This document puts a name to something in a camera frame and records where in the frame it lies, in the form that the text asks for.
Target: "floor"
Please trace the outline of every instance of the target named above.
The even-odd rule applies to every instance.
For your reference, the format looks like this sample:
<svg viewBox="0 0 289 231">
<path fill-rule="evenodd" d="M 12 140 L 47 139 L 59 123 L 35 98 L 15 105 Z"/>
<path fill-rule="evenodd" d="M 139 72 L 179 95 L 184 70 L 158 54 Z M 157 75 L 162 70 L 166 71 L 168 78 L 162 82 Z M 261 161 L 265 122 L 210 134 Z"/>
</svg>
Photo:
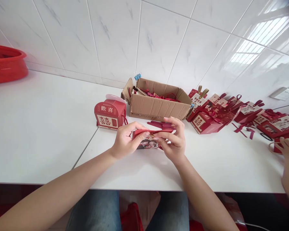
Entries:
<svg viewBox="0 0 289 231">
<path fill-rule="evenodd" d="M 157 192 L 152 191 L 120 191 L 120 212 L 127 210 L 127 206 L 136 202 L 139 208 L 140 218 L 144 227 L 147 228 L 157 206 L 160 196 Z M 71 215 L 72 210 L 68 211 L 60 220 L 51 228 L 51 231 L 64 231 Z"/>
</svg>

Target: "jeans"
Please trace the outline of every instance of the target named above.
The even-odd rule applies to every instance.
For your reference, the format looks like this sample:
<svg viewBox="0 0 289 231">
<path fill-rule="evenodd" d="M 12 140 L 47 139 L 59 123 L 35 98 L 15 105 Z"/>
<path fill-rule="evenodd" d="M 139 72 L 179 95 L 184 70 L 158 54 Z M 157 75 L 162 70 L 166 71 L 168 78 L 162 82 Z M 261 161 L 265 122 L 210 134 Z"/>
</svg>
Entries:
<svg viewBox="0 0 289 231">
<path fill-rule="evenodd" d="M 146 231 L 189 231 L 184 192 L 160 192 L 161 201 Z M 75 205 L 66 231 L 122 231 L 119 191 L 89 190 Z"/>
</svg>

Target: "red string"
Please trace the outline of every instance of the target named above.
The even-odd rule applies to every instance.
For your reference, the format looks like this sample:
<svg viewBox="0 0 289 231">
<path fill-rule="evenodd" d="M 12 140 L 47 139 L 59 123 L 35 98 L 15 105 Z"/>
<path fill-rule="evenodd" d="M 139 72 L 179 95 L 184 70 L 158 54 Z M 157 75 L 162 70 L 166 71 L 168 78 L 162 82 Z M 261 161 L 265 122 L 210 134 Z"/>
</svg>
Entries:
<svg viewBox="0 0 289 231">
<path fill-rule="evenodd" d="M 124 115 L 121 115 L 121 116 L 124 118 L 124 124 L 127 125 L 128 121 L 127 121 L 127 118 L 126 118 L 126 110 L 124 110 Z"/>
</svg>

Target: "paper tag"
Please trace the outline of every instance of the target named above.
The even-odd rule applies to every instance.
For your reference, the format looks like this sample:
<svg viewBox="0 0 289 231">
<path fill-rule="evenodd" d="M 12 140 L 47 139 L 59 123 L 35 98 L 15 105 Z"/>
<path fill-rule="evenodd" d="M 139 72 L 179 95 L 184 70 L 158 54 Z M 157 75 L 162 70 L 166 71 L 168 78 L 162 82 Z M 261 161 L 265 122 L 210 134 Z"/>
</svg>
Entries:
<svg viewBox="0 0 289 231">
<path fill-rule="evenodd" d="M 248 114 L 251 114 L 253 113 L 254 111 L 257 111 L 259 110 L 260 107 L 258 106 L 254 106 L 254 103 L 253 102 L 249 102 L 246 107 L 242 108 L 241 112 L 244 114 L 244 115 L 248 115 Z"/>
<path fill-rule="evenodd" d="M 209 99 L 209 101 L 211 101 L 213 104 L 219 104 L 219 105 L 221 105 L 221 106 L 223 106 L 223 107 L 227 106 L 228 101 L 225 100 L 224 98 L 221 98 L 221 99 L 218 100 L 219 97 L 220 97 L 219 95 L 214 94 L 214 95 Z"/>
<path fill-rule="evenodd" d="M 109 126 L 109 127 L 113 127 L 113 128 L 118 128 L 118 119 L 116 118 L 111 118 L 111 117 L 106 117 L 104 115 L 97 115 L 98 119 L 99 119 L 99 124 L 101 126 Z"/>
</svg>

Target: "white label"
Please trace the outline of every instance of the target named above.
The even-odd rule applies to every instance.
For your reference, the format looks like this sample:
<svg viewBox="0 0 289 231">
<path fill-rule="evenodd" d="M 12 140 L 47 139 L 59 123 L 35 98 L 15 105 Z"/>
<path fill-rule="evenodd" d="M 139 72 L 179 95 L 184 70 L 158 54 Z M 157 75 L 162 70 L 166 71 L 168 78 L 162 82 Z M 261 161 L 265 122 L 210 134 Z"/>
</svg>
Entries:
<svg viewBox="0 0 289 231">
<path fill-rule="evenodd" d="M 104 115 L 97 115 L 99 119 L 99 124 L 101 126 L 109 126 L 113 128 L 118 128 L 118 119 L 117 118 L 112 118 Z"/>
</svg>

